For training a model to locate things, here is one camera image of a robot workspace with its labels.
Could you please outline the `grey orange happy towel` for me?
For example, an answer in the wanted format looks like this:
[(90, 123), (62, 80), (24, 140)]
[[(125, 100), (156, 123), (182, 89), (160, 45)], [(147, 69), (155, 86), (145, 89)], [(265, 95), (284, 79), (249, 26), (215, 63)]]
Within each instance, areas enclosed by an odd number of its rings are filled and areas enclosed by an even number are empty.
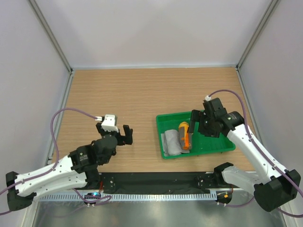
[(182, 122), (178, 127), (178, 138), (181, 148), (186, 151), (192, 149), (192, 133), (188, 132), (189, 124)]

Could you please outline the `grey panda towel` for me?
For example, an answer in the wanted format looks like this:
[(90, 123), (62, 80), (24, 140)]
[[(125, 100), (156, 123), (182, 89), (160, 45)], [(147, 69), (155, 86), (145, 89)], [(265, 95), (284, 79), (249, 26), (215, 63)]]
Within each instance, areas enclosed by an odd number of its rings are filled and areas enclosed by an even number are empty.
[(161, 134), (161, 142), (164, 157), (178, 156), (190, 153), (189, 150), (181, 148), (177, 130), (167, 130)]

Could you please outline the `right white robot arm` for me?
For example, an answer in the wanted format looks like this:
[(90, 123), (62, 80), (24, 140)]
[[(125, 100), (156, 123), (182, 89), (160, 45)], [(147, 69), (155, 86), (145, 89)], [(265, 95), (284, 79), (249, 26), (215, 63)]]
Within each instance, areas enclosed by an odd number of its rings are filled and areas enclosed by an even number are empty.
[(237, 111), (228, 113), (219, 98), (205, 100), (204, 110), (192, 110), (188, 133), (198, 132), (218, 138), (221, 134), (238, 147), (255, 168), (255, 174), (226, 162), (214, 168), (213, 181), (218, 187), (235, 185), (253, 195), (258, 205), (271, 212), (296, 198), (301, 176), (287, 170), (258, 141)]

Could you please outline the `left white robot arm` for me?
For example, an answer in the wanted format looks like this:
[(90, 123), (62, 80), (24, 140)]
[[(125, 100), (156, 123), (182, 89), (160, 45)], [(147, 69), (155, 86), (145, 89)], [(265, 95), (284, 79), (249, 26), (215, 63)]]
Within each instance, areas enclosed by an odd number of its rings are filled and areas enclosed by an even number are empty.
[(100, 123), (97, 123), (96, 128), (101, 135), (100, 139), (78, 147), (58, 163), (25, 174), (14, 171), (7, 173), (9, 210), (24, 209), (53, 192), (96, 189), (100, 185), (98, 166), (107, 164), (116, 155), (117, 146), (133, 143), (133, 129), (128, 125), (123, 126), (124, 135), (120, 131), (105, 131)]

